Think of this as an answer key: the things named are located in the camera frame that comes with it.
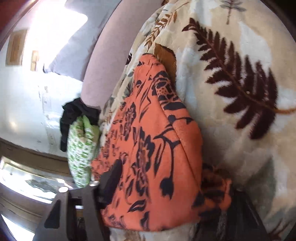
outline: green patterned cloth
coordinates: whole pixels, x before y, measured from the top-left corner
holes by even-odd
[[[84,115],[70,125],[67,155],[73,179],[78,188],[83,188],[90,181],[90,164],[96,153],[99,139],[99,127],[92,126]]]

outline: pink cushion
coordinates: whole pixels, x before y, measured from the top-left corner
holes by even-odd
[[[144,22],[162,0],[122,0],[105,25],[86,69],[81,98],[103,107],[122,74],[126,59]]]

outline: orange garment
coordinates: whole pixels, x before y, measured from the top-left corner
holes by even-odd
[[[133,89],[92,162],[97,180],[116,159],[123,163],[112,203],[102,210],[106,225],[161,231],[226,210],[231,181],[202,164],[201,146],[198,125],[164,66],[144,54]]]

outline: black garment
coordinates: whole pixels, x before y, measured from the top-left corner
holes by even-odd
[[[81,115],[85,115],[91,125],[98,125],[100,110],[87,107],[80,98],[68,102],[63,106],[64,113],[60,120],[61,151],[67,151],[67,141],[70,125]]]

